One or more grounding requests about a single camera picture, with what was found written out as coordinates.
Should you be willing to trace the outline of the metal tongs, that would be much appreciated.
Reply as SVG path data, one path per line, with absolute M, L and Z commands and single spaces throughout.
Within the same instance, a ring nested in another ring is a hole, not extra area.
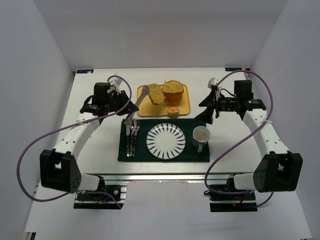
M 144 98 L 149 94 L 150 92 L 150 88 L 147 85 L 144 85 L 142 90 L 141 90 L 141 94 L 140 96 L 137 98 L 136 102 L 135 102 L 135 106 L 139 108 L 140 104 L 142 103 L 142 101 L 144 100 Z M 137 112 L 138 110 L 135 110 L 134 112 L 130 113 L 127 118 L 124 121 L 124 125 L 125 126 L 129 126 L 131 124 L 132 118 L 135 115 L 135 112 Z

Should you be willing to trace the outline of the bread slice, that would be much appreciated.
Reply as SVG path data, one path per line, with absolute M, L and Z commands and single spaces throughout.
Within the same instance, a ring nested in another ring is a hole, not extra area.
M 156 83 L 148 84 L 148 97 L 153 105 L 160 105 L 165 101 L 162 87 Z

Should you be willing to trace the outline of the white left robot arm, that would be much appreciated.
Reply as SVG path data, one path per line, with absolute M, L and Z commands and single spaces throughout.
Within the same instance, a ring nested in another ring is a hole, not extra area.
M 104 188 L 103 177 L 81 173 L 77 160 L 92 133 L 105 116 L 127 115 L 138 111 L 124 90 L 123 79 L 114 77 L 94 85 L 79 111 L 78 119 L 67 135 L 51 150 L 40 154 L 40 182 L 45 188 L 66 193 L 89 191 L 97 194 Z

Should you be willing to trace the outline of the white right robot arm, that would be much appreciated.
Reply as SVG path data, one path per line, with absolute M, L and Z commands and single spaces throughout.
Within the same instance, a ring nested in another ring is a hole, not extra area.
M 205 110 L 196 120 L 213 123 L 221 112 L 237 113 L 253 134 L 261 161 L 254 172 L 235 174 L 229 192 L 258 191 L 291 192 L 298 185 L 303 159 L 299 153 L 291 152 L 281 141 L 267 119 L 266 106 L 255 99 L 250 80 L 236 80 L 234 93 L 225 97 L 218 80 L 208 82 L 210 94 L 199 104 Z

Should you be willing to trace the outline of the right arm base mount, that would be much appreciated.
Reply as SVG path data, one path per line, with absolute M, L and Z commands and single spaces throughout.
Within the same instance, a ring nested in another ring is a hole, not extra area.
M 206 189 L 203 194 L 209 198 L 211 213 L 244 213 L 258 211 L 256 195 L 254 192 L 234 194 L 234 192 L 238 193 L 243 190 L 237 190 L 235 188 L 233 175 L 209 174 L 207 177 L 207 184 L 216 191 L 232 193 L 221 194 Z

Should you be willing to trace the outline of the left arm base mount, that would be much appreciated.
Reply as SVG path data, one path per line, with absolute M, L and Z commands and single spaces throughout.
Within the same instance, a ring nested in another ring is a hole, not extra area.
M 120 210 L 126 199 L 127 182 L 99 176 L 98 189 L 94 193 L 79 192 L 73 208 L 82 210 Z

